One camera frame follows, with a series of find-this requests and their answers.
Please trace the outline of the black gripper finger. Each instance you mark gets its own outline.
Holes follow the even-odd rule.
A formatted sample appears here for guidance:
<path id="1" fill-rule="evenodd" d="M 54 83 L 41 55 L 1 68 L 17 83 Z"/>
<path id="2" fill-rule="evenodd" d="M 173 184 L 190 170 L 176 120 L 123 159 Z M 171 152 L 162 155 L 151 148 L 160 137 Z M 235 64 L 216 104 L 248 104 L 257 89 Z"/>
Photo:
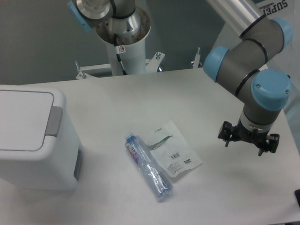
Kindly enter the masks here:
<path id="1" fill-rule="evenodd" d="M 257 143 L 259 148 L 258 156 L 260 157 L 264 152 L 275 153 L 279 145 L 280 135 L 276 133 L 271 133 L 266 135 L 264 139 Z"/>
<path id="2" fill-rule="evenodd" d="M 225 142 L 225 147 L 228 147 L 229 142 L 232 141 L 233 132 L 234 127 L 232 123 L 224 121 L 218 132 L 218 138 Z"/>

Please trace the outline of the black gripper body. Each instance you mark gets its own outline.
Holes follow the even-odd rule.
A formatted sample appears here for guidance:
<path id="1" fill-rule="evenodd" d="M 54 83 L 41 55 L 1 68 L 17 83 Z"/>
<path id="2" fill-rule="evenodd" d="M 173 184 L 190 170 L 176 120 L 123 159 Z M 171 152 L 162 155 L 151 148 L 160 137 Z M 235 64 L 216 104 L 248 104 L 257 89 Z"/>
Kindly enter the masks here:
<path id="1" fill-rule="evenodd" d="M 268 147 L 268 143 L 266 142 L 268 132 L 259 132 L 258 130 L 250 131 L 246 129 L 241 122 L 234 127 L 234 131 L 231 134 L 230 141 L 244 141 L 247 143 L 252 143 L 258 148 Z"/>

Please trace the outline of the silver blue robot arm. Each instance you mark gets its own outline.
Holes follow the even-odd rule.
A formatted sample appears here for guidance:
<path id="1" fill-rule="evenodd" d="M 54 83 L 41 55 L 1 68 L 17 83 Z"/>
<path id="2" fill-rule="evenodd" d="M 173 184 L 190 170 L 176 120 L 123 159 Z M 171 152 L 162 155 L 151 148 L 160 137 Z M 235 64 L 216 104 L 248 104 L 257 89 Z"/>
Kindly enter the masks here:
<path id="1" fill-rule="evenodd" d="M 204 72 L 244 104 L 237 125 L 225 121 L 218 138 L 229 143 L 254 144 L 260 153 L 275 152 L 280 136 L 270 129 L 288 101 L 290 77 L 262 67 L 292 41 L 291 25 L 269 19 L 251 0 L 206 0 L 238 34 L 233 49 L 214 48 L 203 63 Z M 96 30 L 106 44 L 112 74 L 144 74 L 158 69 L 146 62 L 144 40 L 151 23 L 135 0 L 71 0 L 68 9 L 83 30 Z"/>

